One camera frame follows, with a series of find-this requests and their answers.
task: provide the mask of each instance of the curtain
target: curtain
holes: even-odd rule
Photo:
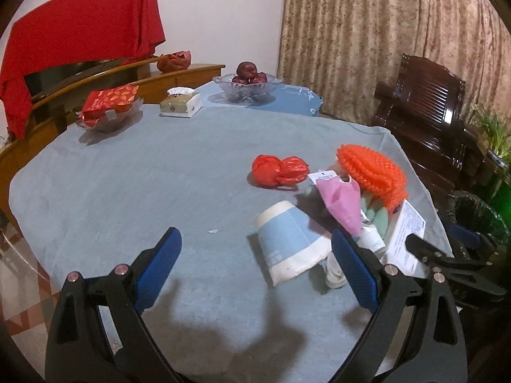
[[[369,124],[376,83],[403,53],[446,66],[472,102],[511,117],[511,35],[489,0],[286,0],[278,73],[324,98],[322,111]]]

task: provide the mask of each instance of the glass bowl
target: glass bowl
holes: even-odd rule
[[[227,99],[234,103],[258,104],[266,102],[270,94],[283,81],[273,75],[266,74],[268,81],[262,84],[236,84],[232,80],[236,76],[231,73],[225,76],[215,76],[215,82],[226,94]]]

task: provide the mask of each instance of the chair backrest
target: chair backrest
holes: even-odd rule
[[[458,118],[466,83],[444,66],[425,57],[403,54],[394,90],[400,110],[443,131]]]

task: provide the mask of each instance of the apple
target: apple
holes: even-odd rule
[[[239,76],[235,76],[233,78],[233,83],[235,83],[235,84],[242,84],[242,85],[248,85],[248,80],[247,79],[241,79]]]
[[[257,77],[257,66],[252,62],[241,62],[236,73],[241,79],[254,79]]]
[[[250,80],[251,84],[263,84],[268,81],[268,76],[266,76],[266,73],[259,72],[257,76]]]

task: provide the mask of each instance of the silver bolt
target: silver bolt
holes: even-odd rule
[[[385,272],[388,273],[390,276],[395,276],[398,274],[399,270],[396,266],[394,265],[385,265],[385,268],[384,268]]]
[[[116,273],[116,275],[125,275],[128,270],[129,266],[127,266],[126,263],[120,263],[115,267],[113,271]]]
[[[443,283],[445,282],[446,278],[444,276],[444,274],[441,274],[440,272],[437,272],[436,274],[433,275],[433,279],[438,282],[438,283]]]
[[[67,274],[67,280],[70,282],[76,282],[80,278],[80,273],[76,271],[69,272]]]

